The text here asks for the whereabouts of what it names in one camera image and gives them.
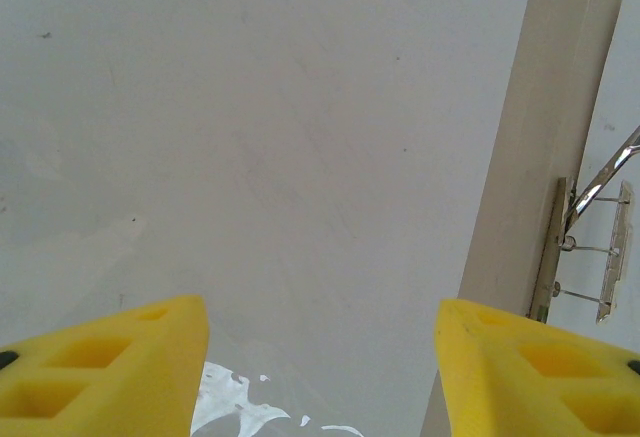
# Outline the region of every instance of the white wall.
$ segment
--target white wall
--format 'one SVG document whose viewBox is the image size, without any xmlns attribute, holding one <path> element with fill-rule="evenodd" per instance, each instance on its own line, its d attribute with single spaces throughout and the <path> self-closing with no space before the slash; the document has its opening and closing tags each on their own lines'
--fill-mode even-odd
<svg viewBox="0 0 640 437">
<path fill-rule="evenodd" d="M 255 402 L 418 435 L 525 4 L 1 0 L 2 342 L 198 292 Z"/>
</svg>

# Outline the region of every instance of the yellow plastic piece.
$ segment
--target yellow plastic piece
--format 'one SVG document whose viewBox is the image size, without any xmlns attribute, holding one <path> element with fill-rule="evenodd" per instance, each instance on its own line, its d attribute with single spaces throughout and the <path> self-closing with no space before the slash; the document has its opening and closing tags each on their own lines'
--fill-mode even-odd
<svg viewBox="0 0 640 437">
<path fill-rule="evenodd" d="M 453 437 L 640 436 L 631 351 L 462 300 L 435 337 Z"/>
<path fill-rule="evenodd" d="M 0 436 L 186 437 L 208 335 L 189 295 L 5 346 Z"/>
</svg>

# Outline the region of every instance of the metal bracket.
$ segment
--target metal bracket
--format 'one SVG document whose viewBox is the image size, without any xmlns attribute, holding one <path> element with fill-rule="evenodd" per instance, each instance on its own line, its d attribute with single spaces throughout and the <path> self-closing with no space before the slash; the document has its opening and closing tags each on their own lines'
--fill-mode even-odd
<svg viewBox="0 0 640 437">
<path fill-rule="evenodd" d="M 634 155 L 640 153 L 640 126 L 629 136 L 617 152 L 609 159 L 585 190 L 576 197 L 575 181 L 571 178 L 560 178 L 556 188 L 556 199 L 553 204 L 549 229 L 538 271 L 538 279 L 529 310 L 529 317 L 546 323 L 549 315 L 551 299 L 560 293 L 571 295 L 598 303 L 596 323 L 611 314 L 615 307 L 615 285 L 625 271 L 625 254 L 631 236 L 631 214 L 634 194 L 629 182 L 623 181 L 618 198 L 598 198 L 604 186 L 613 178 L 620 168 Z M 611 232 L 611 243 L 608 249 L 600 247 L 578 246 L 575 238 L 567 235 L 571 227 L 582 216 L 594 201 L 615 202 L 616 217 Z M 571 292 L 556 282 L 558 262 L 562 251 L 587 250 L 606 252 L 608 254 L 600 298 Z"/>
</svg>

